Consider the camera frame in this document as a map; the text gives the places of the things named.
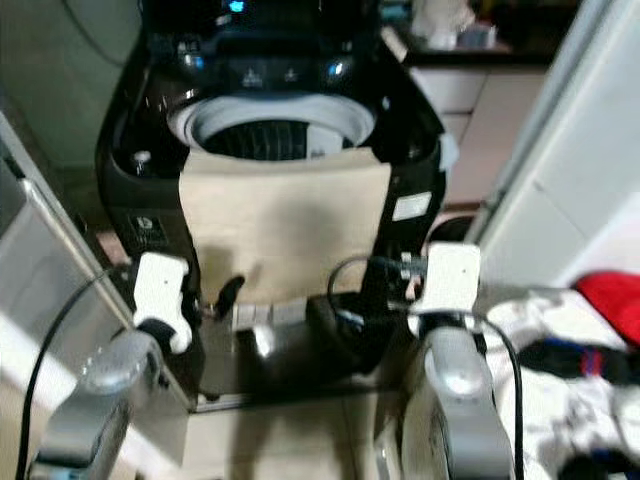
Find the beige cloth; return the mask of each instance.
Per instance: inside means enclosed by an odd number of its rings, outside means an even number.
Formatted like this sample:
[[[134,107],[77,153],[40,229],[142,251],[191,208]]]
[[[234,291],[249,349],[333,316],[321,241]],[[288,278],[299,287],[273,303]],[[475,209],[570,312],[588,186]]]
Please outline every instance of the beige cloth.
[[[332,268],[368,254],[391,169],[370,149],[307,162],[258,162],[192,151],[180,201],[193,238],[206,300],[233,276],[240,303],[273,304],[326,292]],[[340,290],[357,290],[348,269]]]

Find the tiled floor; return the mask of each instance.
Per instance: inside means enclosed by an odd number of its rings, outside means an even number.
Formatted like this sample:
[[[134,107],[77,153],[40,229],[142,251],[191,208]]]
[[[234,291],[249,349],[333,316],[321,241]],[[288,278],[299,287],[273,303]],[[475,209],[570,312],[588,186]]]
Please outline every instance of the tiled floor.
[[[195,415],[183,468],[153,480],[377,480],[374,432],[395,393]]]

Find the black washing machine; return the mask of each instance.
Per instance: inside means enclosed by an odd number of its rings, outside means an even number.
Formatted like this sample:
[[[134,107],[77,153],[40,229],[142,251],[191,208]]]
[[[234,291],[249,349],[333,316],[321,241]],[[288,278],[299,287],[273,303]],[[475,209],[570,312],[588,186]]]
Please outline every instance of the black washing machine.
[[[143,33],[102,128],[97,175],[131,256],[159,251],[190,264],[183,311],[196,341],[170,366],[192,399],[260,401],[400,380],[415,345],[397,315],[379,318],[406,286],[388,272],[367,271],[363,291],[344,299],[373,312],[371,325],[354,331],[333,318],[326,299],[309,299],[304,321],[270,333],[268,355],[256,332],[202,318],[178,194],[190,148],[299,162],[370,147],[391,165],[374,254],[418,254],[444,197],[444,131],[379,40],[378,9],[375,0],[140,1]],[[425,193],[426,211],[394,221],[399,199]]]

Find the black cable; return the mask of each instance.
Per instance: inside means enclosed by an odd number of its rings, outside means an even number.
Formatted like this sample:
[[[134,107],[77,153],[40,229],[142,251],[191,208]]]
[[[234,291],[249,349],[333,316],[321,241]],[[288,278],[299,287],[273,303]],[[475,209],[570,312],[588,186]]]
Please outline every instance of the black cable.
[[[348,310],[338,308],[335,300],[334,288],[336,279],[340,272],[347,266],[356,262],[367,262],[373,265],[387,266],[398,271],[408,270],[411,273],[425,273],[427,271],[427,265],[421,261],[413,262],[399,262],[384,257],[368,257],[360,255],[356,257],[348,258],[340,262],[332,270],[329,275],[329,281],[327,285],[327,300],[331,308],[332,313],[349,323],[355,324],[360,328],[364,326],[364,318]],[[504,333],[500,327],[489,321],[484,315],[479,315],[473,312],[467,312],[464,310],[437,310],[430,311],[426,315],[464,315],[472,316],[482,323],[487,325],[491,330],[498,334],[504,343],[507,352],[509,353],[509,360],[511,361],[511,367],[513,368],[513,376],[515,383],[515,439],[514,439],[514,470],[516,480],[524,480],[524,460],[523,460],[523,413],[522,413],[522,372],[520,371],[520,364],[518,363],[518,356],[516,349],[514,348],[511,340],[506,333]]]
[[[108,64],[113,65],[114,67],[117,67],[117,68],[124,67],[124,62],[121,62],[113,58],[111,55],[109,55],[104,50],[104,48],[102,48],[100,44],[91,36],[91,34],[87,31],[87,29],[84,27],[84,25],[76,15],[76,13],[73,11],[71,6],[69,5],[69,1],[60,0],[60,3],[62,4],[62,8],[64,9],[64,12],[67,15],[67,18],[69,19],[69,21],[71,21],[71,23],[73,23],[73,26],[76,27],[76,30],[82,36],[84,41],[87,42],[89,47],[91,47],[91,49]]]
[[[129,265],[115,265],[113,267],[107,268],[103,270],[101,273],[93,277],[91,280],[84,283],[82,286],[78,287],[75,292],[69,297],[69,299],[62,306],[55,319],[51,323],[49,330],[42,341],[42,345],[40,346],[40,352],[38,353],[38,357],[36,358],[36,362],[33,365],[33,370],[31,371],[31,377],[29,378],[29,386],[27,387],[27,391],[24,397],[24,404],[22,406],[22,425],[20,427],[20,449],[18,451],[18,465],[16,467],[16,480],[24,480],[27,469],[27,460],[29,455],[29,434],[31,430],[31,404],[33,402],[33,394],[35,392],[36,383],[38,381],[38,374],[40,373],[40,367],[42,366],[42,361],[44,360],[44,356],[53,341],[53,337],[56,332],[60,328],[60,325],[66,318],[67,314],[71,311],[71,309],[75,306],[75,304],[80,300],[82,295],[89,290],[93,285],[102,280],[103,278],[111,275],[116,271],[120,271],[124,268],[129,268]]]

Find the clothes pile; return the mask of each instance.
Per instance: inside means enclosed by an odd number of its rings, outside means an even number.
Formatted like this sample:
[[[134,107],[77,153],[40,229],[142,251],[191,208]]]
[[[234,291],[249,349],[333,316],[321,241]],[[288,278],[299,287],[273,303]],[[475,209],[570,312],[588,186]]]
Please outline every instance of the clothes pile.
[[[572,290],[499,304],[488,318],[522,366],[525,477],[640,479],[640,276],[591,274]],[[511,364],[500,338],[485,338],[513,442]]]

